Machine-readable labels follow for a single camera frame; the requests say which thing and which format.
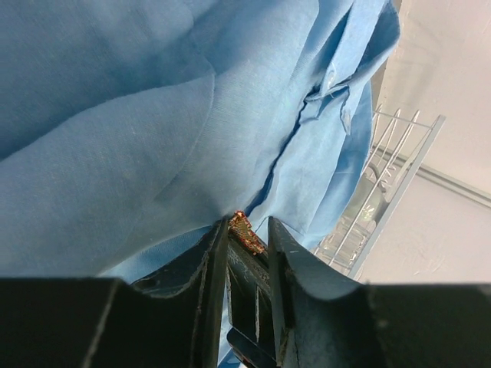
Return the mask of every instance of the cloth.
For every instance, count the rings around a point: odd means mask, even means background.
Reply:
[[[237,209],[261,237],[274,215],[311,247],[358,182],[368,82],[399,35],[387,0],[11,0],[0,14],[8,276],[131,281]]]

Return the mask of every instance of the light blue fabric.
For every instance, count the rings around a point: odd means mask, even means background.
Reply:
[[[131,279],[237,209],[263,237],[274,215],[313,245],[358,180],[366,86],[399,35],[387,0],[12,0],[0,14],[3,275],[100,274],[142,251],[117,272]]]

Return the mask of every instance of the wire rack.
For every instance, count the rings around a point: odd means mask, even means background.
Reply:
[[[445,117],[429,125],[374,111],[371,151],[357,189],[333,232],[313,250],[322,261],[357,278],[364,259],[387,224],[402,195],[437,138]]]

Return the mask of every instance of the white wall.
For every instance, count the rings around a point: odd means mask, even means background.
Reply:
[[[491,282],[491,210],[415,177],[359,281]]]
[[[403,0],[379,103],[447,122],[425,164],[491,192],[491,1]]]

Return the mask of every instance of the black metal part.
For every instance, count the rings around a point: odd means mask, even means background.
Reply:
[[[1,367],[216,367],[227,221],[136,291],[114,279],[0,281]]]
[[[0,367],[215,368],[225,283],[248,368],[491,366],[489,285],[362,285],[276,219],[267,254],[227,232],[223,220],[132,287],[0,280]]]

